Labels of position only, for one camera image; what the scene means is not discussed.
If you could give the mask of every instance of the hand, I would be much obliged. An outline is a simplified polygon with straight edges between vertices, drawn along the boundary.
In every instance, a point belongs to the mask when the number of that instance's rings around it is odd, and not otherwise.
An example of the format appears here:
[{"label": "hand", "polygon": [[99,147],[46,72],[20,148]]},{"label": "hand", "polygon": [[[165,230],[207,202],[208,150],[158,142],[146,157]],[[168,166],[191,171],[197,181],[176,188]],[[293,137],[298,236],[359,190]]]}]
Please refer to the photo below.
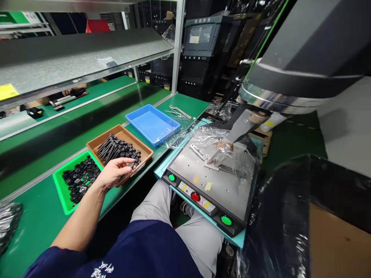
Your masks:
[{"label": "hand", "polygon": [[135,159],[116,158],[110,160],[92,186],[100,186],[107,189],[112,188],[122,175],[134,172],[135,166],[133,168],[128,166],[132,162],[135,162]]}]

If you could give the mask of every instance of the brown plastic tray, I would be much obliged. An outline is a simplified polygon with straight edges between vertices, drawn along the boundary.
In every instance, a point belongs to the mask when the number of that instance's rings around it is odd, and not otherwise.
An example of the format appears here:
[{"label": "brown plastic tray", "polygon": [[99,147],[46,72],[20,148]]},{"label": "brown plastic tray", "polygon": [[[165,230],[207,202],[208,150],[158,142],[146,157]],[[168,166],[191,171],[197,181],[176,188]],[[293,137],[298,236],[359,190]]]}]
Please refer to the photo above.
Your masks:
[{"label": "brown plastic tray", "polygon": [[117,136],[117,138],[120,140],[131,142],[133,144],[133,147],[137,150],[140,150],[141,152],[140,160],[142,162],[136,167],[136,171],[133,174],[127,175],[119,184],[116,184],[116,186],[120,186],[123,185],[132,175],[134,175],[146,164],[146,162],[152,157],[153,150],[143,144],[143,142],[141,142],[137,137],[131,134],[131,132],[129,132],[125,127],[123,127],[122,125],[117,125],[86,144],[88,149],[91,151],[91,153],[94,155],[94,157],[97,159],[102,167],[104,167],[104,163],[97,156],[97,151],[98,147],[108,138],[110,133]]}]

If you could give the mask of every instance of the gray pants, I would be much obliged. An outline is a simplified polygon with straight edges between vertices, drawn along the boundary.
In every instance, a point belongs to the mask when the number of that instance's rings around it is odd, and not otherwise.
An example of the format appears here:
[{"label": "gray pants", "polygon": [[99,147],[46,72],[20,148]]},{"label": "gray pants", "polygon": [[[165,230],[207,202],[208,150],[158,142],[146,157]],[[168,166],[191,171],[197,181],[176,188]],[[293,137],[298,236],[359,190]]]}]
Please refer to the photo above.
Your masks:
[{"label": "gray pants", "polygon": [[[144,201],[134,210],[131,221],[161,220],[171,225],[171,191],[166,183],[158,180]],[[202,276],[209,278],[216,274],[216,257],[221,250],[224,236],[199,212],[187,210],[187,213],[192,212],[191,219],[175,231],[188,247]]]}]

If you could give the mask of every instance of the chrome ring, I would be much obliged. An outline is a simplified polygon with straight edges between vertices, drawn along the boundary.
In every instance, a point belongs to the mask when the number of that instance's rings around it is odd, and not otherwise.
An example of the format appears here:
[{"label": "chrome ring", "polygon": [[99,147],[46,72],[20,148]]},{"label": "chrome ring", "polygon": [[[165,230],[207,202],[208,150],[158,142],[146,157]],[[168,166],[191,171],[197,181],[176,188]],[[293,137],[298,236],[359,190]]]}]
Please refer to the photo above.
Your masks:
[{"label": "chrome ring", "polygon": [[307,114],[333,99],[286,96],[262,89],[248,80],[245,80],[238,93],[251,105],[283,114]]}]

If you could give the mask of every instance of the control panel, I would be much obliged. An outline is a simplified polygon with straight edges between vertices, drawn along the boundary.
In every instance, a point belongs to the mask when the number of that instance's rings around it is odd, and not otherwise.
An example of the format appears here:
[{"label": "control panel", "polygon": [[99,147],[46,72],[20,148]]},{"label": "control panel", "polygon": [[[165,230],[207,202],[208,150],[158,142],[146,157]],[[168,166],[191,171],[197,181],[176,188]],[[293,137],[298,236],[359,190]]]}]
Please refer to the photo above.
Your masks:
[{"label": "control panel", "polygon": [[203,212],[209,215],[216,222],[217,226],[227,235],[233,237],[245,228],[243,224],[234,220],[234,217],[229,215],[229,213],[224,212],[223,208],[217,203],[210,202],[207,199],[207,194],[193,188],[191,183],[184,181],[184,178],[177,173],[167,169],[162,176],[162,180],[168,185],[175,187],[176,190],[185,195],[190,202],[196,204]]}]

